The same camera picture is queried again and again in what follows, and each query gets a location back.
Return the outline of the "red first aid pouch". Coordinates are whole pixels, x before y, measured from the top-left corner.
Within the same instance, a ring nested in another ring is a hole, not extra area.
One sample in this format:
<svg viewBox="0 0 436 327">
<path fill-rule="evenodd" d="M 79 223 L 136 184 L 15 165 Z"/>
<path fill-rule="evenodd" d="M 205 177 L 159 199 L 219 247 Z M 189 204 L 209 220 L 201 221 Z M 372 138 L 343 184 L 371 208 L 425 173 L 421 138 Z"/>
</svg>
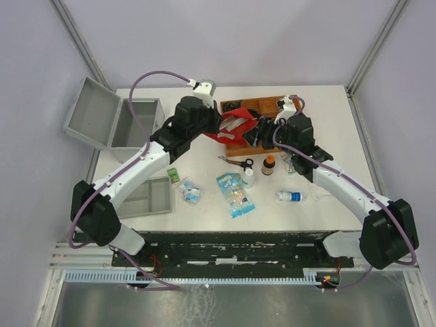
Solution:
<svg viewBox="0 0 436 327">
<path fill-rule="evenodd" d="M 247 108 L 239 108 L 222 114 L 223 121 L 218 134 L 206 134 L 212 140 L 225 145 L 246 145 L 243 134 L 250 131 L 257 123 Z"/>
</svg>

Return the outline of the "colourful bandage packet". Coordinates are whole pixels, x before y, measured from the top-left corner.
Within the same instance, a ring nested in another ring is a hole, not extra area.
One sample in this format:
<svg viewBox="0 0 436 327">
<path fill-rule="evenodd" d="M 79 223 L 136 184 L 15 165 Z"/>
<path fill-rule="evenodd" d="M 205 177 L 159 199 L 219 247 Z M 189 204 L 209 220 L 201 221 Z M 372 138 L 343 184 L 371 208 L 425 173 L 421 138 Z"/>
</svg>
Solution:
<svg viewBox="0 0 436 327">
<path fill-rule="evenodd" d="M 292 156 L 288 153 L 282 153 L 281 159 L 282 159 L 283 163 L 285 164 L 287 174 L 294 174 L 296 171 L 295 171 L 293 163 L 292 163 Z"/>
</svg>

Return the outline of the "alcohol wipes plastic bag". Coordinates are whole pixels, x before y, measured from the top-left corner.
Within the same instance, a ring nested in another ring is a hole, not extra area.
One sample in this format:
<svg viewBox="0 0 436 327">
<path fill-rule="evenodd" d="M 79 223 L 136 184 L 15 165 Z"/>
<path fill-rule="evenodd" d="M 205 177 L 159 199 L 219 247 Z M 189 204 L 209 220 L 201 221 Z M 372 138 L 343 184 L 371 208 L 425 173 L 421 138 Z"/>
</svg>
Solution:
<svg viewBox="0 0 436 327">
<path fill-rule="evenodd" d="M 202 190 L 195 186 L 189 179 L 181 181 L 176 190 L 182 195 L 184 201 L 197 204 L 202 197 Z"/>
</svg>

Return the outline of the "white gauze packet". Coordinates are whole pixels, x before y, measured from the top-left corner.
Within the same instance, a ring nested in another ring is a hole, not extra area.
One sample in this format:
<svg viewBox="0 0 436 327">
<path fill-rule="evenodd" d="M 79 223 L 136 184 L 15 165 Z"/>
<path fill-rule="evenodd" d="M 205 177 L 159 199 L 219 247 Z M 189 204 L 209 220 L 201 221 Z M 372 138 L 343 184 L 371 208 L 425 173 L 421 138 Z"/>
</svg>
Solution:
<svg viewBox="0 0 436 327">
<path fill-rule="evenodd" d="M 310 184 L 309 189 L 311 191 L 313 199 L 316 201 L 329 201 L 334 198 L 330 192 L 326 191 L 324 188 L 318 185 Z"/>
</svg>

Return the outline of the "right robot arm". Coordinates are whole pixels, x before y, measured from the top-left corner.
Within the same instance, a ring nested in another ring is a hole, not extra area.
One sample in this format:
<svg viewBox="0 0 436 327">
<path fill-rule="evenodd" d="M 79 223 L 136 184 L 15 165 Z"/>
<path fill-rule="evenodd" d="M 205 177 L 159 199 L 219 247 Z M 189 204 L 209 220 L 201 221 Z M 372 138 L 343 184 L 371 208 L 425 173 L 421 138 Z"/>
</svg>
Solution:
<svg viewBox="0 0 436 327">
<path fill-rule="evenodd" d="M 316 145 L 311 119 L 297 114 L 274 120 L 261 116 L 243 132 L 251 146 L 277 147 L 292 156 L 295 171 L 326 190 L 361 222 L 359 232 L 333 232 L 313 248 L 313 260 L 329 266 L 338 257 L 364 258 L 372 267 L 383 269 L 392 263 L 416 263 L 418 235 L 411 205 L 391 200 L 354 180 Z"/>
</svg>

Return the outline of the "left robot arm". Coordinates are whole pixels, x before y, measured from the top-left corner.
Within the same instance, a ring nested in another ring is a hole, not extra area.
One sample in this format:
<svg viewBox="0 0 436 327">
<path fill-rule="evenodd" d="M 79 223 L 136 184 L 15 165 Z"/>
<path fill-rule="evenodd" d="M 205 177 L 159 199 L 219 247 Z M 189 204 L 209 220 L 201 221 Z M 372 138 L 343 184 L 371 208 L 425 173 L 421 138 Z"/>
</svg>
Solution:
<svg viewBox="0 0 436 327">
<path fill-rule="evenodd" d="M 124 251 L 135 265 L 145 265 L 151 250 L 143 236 L 121 223 L 118 207 L 154 173 L 186 153 L 199 135 L 217 133 L 222 120 L 215 102 L 206 106 L 198 97 L 183 97 L 174 115 L 122 166 L 94 183 L 80 181 L 74 186 L 72 228 L 100 247 Z"/>
</svg>

